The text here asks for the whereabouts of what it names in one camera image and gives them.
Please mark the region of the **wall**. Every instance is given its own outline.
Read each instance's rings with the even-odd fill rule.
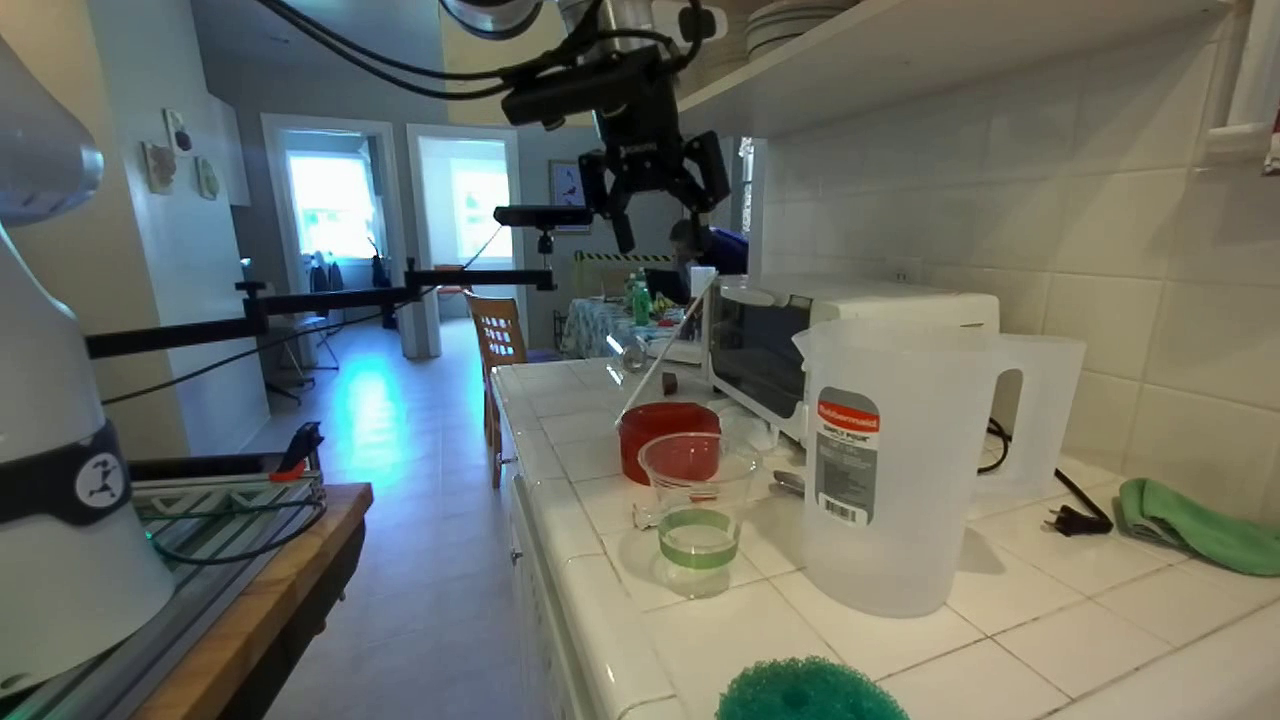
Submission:
[[[105,184],[93,204],[17,230],[17,245],[33,274],[57,291],[86,334],[149,329],[160,321],[151,299],[149,259],[142,254],[142,223],[123,178],[123,143],[102,67],[93,15],[82,0],[3,0],[0,35],[33,67],[33,77],[93,133],[110,158]],[[95,363],[105,397],[169,381],[164,355]],[[180,405],[160,393],[137,405],[110,409],[127,454],[186,448]]]
[[[770,143],[762,274],[900,274],[1090,341],[1068,454],[1280,527],[1280,181],[1199,163],[1196,28]]]
[[[93,20],[121,150],[160,140],[160,107],[180,114],[198,140],[169,192],[149,192],[142,163],[123,161],[160,325],[241,315],[241,254],[230,195],[201,201],[194,187],[198,158],[211,161],[215,178],[237,178],[226,154],[230,140],[215,136],[226,107],[203,87],[194,11],[172,0],[93,0]],[[169,352],[169,363],[186,378],[233,352],[254,352],[254,341],[180,350]],[[176,397],[186,454],[237,454],[269,422],[264,381],[254,362],[190,381]]]

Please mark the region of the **tile floor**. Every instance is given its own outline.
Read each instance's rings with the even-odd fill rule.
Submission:
[[[370,480],[375,506],[349,595],[269,717],[544,720],[488,483],[471,325],[444,325],[428,363],[385,329],[349,329],[333,350],[339,370],[306,405],[285,402],[262,443],[320,422],[324,476]]]

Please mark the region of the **label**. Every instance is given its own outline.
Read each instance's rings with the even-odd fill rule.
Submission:
[[[817,506],[846,524],[878,524],[882,409],[860,393],[826,387],[817,428]]]
[[[127,483],[127,476],[123,476],[121,456],[95,454],[75,471],[75,500],[93,511],[110,511],[127,496],[123,483]]]

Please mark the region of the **glass cup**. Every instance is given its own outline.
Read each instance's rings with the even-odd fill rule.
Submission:
[[[624,476],[638,483],[647,483],[647,471],[641,464],[641,448],[653,443],[655,436],[668,432],[721,432],[721,417],[705,405],[691,402],[655,402],[655,405],[638,405],[621,422],[621,464]]]
[[[742,517],[752,496],[757,464],[721,454],[721,432],[668,432],[641,448],[646,476],[655,491],[655,546],[668,577],[688,590],[730,590],[742,554]]]

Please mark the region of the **kitchen counter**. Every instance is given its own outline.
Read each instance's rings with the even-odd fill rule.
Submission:
[[[715,717],[730,681],[772,657],[840,659],[908,717],[949,720],[1252,717],[1280,699],[1277,582],[1130,537],[1052,537],[1044,517],[1068,500],[1057,483],[975,500],[953,601],[921,620],[830,601],[796,565],[802,506],[779,496],[752,510],[730,591],[688,601],[662,583],[653,537],[634,527],[647,489],[616,468],[614,417],[634,387],[610,362],[498,374],[517,511],[538,546],[523,554],[542,558],[593,717]],[[1092,496],[1119,483],[1073,462],[1066,471]]]

